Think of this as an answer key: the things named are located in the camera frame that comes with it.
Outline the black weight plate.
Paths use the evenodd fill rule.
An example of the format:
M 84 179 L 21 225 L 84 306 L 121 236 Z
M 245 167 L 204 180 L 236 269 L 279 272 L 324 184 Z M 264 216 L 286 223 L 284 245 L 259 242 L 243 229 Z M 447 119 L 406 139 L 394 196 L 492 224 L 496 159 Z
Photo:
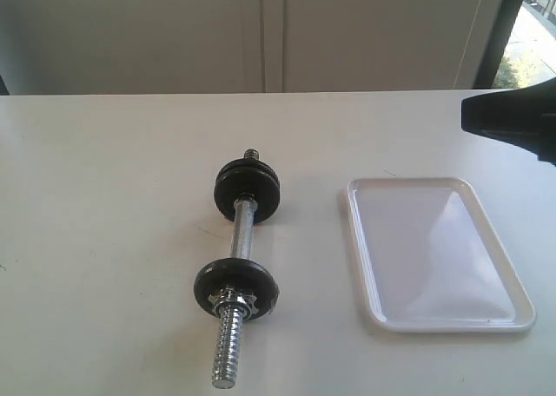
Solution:
M 252 200 L 256 203 L 254 223 L 272 216 L 281 200 L 280 183 L 271 172 L 239 167 L 220 173 L 215 180 L 215 205 L 229 221 L 235 220 L 235 203 Z
M 205 312 L 217 316 L 211 297 L 225 287 L 255 297 L 251 320 L 271 313 L 280 293 L 275 279 L 262 265 L 241 258 L 223 258 L 210 262 L 198 272 L 193 286 L 195 299 Z

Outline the chrome threaded dumbbell bar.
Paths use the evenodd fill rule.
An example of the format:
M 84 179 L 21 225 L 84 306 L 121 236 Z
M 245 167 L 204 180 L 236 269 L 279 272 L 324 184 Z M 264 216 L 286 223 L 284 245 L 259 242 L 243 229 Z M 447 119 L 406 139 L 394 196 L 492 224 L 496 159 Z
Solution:
M 230 256 L 249 260 L 252 248 L 252 235 L 256 203 L 252 200 L 239 200 L 235 203 L 235 227 Z M 225 307 L 219 318 L 215 357 L 211 382 L 217 389 L 230 389 L 235 385 L 243 319 L 238 308 Z

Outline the dark grey weight plate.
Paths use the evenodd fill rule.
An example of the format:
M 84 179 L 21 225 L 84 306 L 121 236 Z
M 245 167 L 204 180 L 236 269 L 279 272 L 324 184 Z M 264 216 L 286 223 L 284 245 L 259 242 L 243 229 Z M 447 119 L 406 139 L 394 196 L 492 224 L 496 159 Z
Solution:
M 240 172 L 246 172 L 246 170 L 253 170 L 262 172 L 265 176 L 271 178 L 274 182 L 279 184 L 279 178 L 276 172 L 265 162 L 258 159 L 252 158 L 239 158 L 231 162 L 226 163 L 216 176 L 216 180 L 220 181 L 225 175 L 230 174 L 233 170 L 239 170 Z

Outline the white plastic tray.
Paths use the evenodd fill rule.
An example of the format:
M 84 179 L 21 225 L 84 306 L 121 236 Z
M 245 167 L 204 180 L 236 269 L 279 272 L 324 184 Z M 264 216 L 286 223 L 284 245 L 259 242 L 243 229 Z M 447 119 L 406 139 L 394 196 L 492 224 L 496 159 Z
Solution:
M 455 177 L 360 178 L 346 188 L 356 293 L 394 333 L 524 333 L 536 320 L 473 188 Z

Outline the chrome star collar nut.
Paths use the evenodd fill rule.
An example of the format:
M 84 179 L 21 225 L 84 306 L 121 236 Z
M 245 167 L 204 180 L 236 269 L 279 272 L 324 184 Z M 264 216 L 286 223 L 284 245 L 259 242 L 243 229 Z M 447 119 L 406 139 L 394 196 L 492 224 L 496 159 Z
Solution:
M 217 317 L 225 307 L 234 307 L 240 310 L 243 319 L 248 319 L 257 313 L 255 301 L 253 294 L 230 286 L 223 287 L 208 297 L 210 312 Z

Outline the dark window frame post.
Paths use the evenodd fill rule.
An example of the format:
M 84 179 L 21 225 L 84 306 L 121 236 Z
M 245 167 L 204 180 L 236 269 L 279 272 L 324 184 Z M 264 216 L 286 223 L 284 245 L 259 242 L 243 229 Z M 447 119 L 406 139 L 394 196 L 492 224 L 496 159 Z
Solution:
M 501 0 L 473 81 L 473 89 L 492 88 L 522 2 L 523 0 Z

